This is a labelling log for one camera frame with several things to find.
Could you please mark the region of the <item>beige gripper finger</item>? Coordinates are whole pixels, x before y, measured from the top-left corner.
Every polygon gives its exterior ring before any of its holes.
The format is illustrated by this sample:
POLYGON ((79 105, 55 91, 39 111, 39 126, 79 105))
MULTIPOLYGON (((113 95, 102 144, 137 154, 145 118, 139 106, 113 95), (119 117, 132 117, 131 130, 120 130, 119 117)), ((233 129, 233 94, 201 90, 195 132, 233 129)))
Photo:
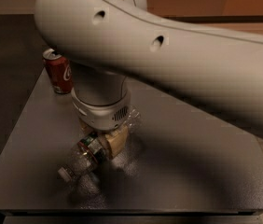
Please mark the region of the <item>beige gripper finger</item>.
POLYGON ((93 132, 93 129, 91 128, 91 126, 85 123, 82 119, 79 121, 79 123, 80 123, 81 131, 85 136, 93 132))
POLYGON ((125 147, 129 136, 128 127, 125 125, 120 126, 111 133, 103 135, 105 146, 108 150, 110 159, 114 159, 125 147))

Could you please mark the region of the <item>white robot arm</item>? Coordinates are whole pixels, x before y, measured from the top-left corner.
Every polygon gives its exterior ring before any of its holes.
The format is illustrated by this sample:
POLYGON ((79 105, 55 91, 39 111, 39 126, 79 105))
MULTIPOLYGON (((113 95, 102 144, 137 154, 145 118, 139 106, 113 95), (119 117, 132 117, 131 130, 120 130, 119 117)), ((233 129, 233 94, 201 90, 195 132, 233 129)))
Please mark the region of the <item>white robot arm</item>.
POLYGON ((68 59, 138 79, 263 139, 263 35, 166 20, 123 0, 36 0, 68 59))

